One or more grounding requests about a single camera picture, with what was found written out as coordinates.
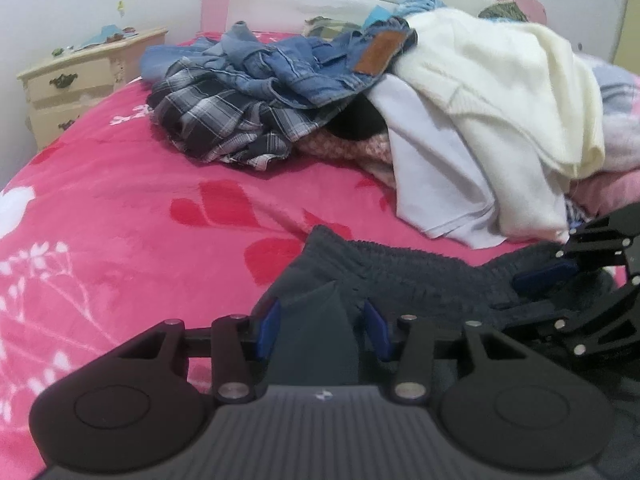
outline pink blanket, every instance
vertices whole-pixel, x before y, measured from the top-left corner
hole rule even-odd
[[[266,174],[187,160],[150,124],[133,83],[87,112],[0,196],[2,477],[42,461],[28,432],[48,384],[160,320],[249,312],[316,224],[344,237],[481,264],[394,215],[393,191],[312,158]],[[190,380],[206,387],[206,364]]]

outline gray ribbed surface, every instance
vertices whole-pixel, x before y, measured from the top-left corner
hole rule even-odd
[[[494,470],[453,448],[425,410],[391,404],[375,387],[322,391],[276,386],[222,408],[193,447],[146,471],[53,468],[38,480],[605,480],[591,467],[551,476]]]

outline pile of clothes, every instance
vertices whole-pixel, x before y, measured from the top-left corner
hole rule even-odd
[[[613,89],[637,79],[574,54],[512,1],[474,17],[403,0],[362,26],[319,16],[304,34],[263,44],[239,22],[220,41],[150,47],[153,120],[205,162],[265,170],[294,147],[354,160],[396,189],[400,218],[472,248],[564,242],[603,213],[591,180],[640,167],[638,93]]]

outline nightstand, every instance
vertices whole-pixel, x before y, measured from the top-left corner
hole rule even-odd
[[[17,75],[29,105],[29,122],[42,150],[85,111],[140,76],[138,62],[148,46],[163,44],[166,28],[51,57]]]

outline drawer handle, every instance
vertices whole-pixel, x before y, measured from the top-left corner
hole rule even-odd
[[[56,88],[66,88],[78,77],[78,74],[60,74],[57,78],[49,81],[50,85]]]
[[[69,127],[69,126],[71,126],[71,125],[72,125],[73,123],[75,123],[75,122],[76,122],[76,120],[75,120],[75,119],[69,119],[66,123],[60,123],[60,124],[58,125],[58,127],[59,127],[63,132],[65,132],[65,131],[68,129],[68,127]]]

